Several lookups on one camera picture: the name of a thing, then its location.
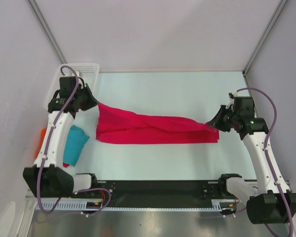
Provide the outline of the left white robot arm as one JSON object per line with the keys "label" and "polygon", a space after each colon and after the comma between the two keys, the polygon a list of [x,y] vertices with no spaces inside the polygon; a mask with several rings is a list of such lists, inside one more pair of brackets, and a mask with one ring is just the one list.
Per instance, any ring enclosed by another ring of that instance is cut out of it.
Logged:
{"label": "left white robot arm", "polygon": [[98,105],[85,83],[76,77],[60,77],[60,88],[48,103],[48,125],[41,149],[23,178],[37,198],[69,198],[80,190],[92,198],[99,185],[91,173],[70,175],[63,167],[63,157],[70,128],[79,111]]}

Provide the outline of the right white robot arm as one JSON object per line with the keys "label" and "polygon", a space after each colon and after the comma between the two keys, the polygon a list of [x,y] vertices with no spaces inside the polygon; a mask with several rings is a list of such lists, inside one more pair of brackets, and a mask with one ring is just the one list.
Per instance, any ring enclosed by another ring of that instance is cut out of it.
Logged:
{"label": "right white robot arm", "polygon": [[284,224],[296,213],[296,193],[290,191],[274,157],[268,138],[270,131],[263,118],[255,116],[252,97],[234,97],[221,105],[210,127],[222,132],[235,130],[245,145],[257,178],[257,188],[239,174],[223,174],[218,193],[223,198],[236,196],[245,205],[253,224]]}

